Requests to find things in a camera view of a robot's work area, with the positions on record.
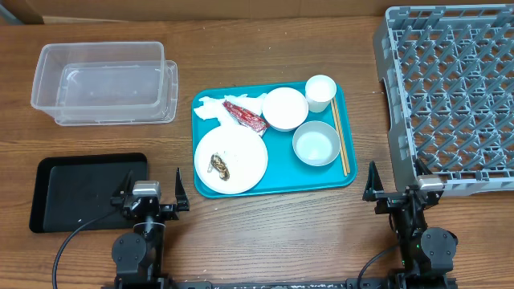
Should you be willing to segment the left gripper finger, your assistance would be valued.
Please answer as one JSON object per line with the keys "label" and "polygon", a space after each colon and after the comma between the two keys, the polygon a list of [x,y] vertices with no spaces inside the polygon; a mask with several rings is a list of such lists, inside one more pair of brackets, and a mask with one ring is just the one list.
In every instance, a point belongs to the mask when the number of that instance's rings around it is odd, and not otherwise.
{"label": "left gripper finger", "polygon": [[189,211],[190,203],[188,197],[186,195],[186,191],[182,184],[182,175],[179,168],[176,171],[176,180],[175,180],[175,197],[176,197],[176,205],[177,211]]}
{"label": "left gripper finger", "polygon": [[133,171],[129,170],[122,182],[117,186],[113,193],[113,197],[123,197],[127,192],[131,193],[131,184],[132,184]]}

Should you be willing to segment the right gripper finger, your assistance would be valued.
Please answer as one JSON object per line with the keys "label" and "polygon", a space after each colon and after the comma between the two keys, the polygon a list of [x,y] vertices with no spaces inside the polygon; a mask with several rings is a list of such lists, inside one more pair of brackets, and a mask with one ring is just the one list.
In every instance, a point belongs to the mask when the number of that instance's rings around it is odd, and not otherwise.
{"label": "right gripper finger", "polygon": [[431,175],[432,172],[430,169],[426,166],[426,164],[422,161],[421,158],[417,158],[414,161],[414,168],[416,172],[416,176],[423,176],[423,175]]}
{"label": "right gripper finger", "polygon": [[384,188],[374,161],[369,163],[369,172],[366,187],[362,196],[363,201],[376,201],[377,195],[384,193]]}

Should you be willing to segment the grey bowl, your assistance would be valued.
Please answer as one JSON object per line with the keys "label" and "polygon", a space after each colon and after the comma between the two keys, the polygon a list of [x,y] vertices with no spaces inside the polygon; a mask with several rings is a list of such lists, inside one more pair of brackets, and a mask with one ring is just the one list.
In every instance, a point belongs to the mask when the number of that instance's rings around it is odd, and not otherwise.
{"label": "grey bowl", "polygon": [[321,167],[339,157],[341,139],[333,126],[313,120],[295,130],[292,147],[296,156],[306,165]]}

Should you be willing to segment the red snack wrapper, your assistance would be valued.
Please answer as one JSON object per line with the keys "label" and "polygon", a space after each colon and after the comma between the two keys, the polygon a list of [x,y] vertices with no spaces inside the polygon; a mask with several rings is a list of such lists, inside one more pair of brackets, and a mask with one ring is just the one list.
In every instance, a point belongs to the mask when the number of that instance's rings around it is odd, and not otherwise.
{"label": "red snack wrapper", "polygon": [[270,127],[270,124],[265,121],[264,118],[256,115],[252,111],[240,107],[236,104],[232,104],[230,101],[225,100],[222,106],[227,110],[232,118],[234,118],[239,124],[244,127],[250,128],[256,132],[259,136],[263,134]]}

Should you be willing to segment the white paper cup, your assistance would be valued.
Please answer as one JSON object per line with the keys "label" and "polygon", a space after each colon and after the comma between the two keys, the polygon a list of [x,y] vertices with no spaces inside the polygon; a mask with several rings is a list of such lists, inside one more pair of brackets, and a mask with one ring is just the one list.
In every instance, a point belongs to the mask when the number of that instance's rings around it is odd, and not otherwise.
{"label": "white paper cup", "polygon": [[323,112],[337,93],[337,84],[327,75],[314,75],[305,84],[310,112]]}

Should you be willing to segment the white shallow bowl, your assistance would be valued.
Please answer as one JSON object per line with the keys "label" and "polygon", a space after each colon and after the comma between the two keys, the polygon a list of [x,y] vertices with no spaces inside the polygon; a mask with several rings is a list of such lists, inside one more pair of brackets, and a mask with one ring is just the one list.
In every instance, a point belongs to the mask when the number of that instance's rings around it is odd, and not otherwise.
{"label": "white shallow bowl", "polygon": [[265,120],[281,132],[291,131],[307,119],[308,102],[294,88],[276,88],[264,97],[262,112]]}

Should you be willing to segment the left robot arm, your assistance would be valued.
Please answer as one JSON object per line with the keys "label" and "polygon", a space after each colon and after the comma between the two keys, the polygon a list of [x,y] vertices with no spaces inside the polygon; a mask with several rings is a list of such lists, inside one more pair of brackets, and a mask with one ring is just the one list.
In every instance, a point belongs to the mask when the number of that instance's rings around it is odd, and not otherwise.
{"label": "left robot arm", "polygon": [[165,245],[165,223],[179,219],[190,209],[182,184],[181,172],[176,172],[174,204],[161,203],[158,181],[133,181],[127,173],[110,198],[111,206],[128,221],[134,221],[133,231],[122,234],[112,245],[112,260],[116,264],[115,288],[176,288],[162,272]]}

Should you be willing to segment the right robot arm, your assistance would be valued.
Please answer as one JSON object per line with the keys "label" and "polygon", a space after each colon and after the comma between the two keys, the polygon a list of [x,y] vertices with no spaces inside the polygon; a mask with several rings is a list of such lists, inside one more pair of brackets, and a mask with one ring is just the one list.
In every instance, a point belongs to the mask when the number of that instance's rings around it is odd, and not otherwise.
{"label": "right robot arm", "polygon": [[[358,288],[456,288],[455,279],[447,278],[454,268],[458,238],[440,227],[429,227],[424,211],[436,206],[443,195],[444,184],[419,159],[419,175],[413,185],[402,192],[387,193],[375,163],[369,163],[369,174],[362,199],[374,202],[376,214],[389,217],[397,243],[370,259],[357,276]],[[364,279],[366,270],[380,257],[399,250],[402,268],[392,269],[384,279]]]}

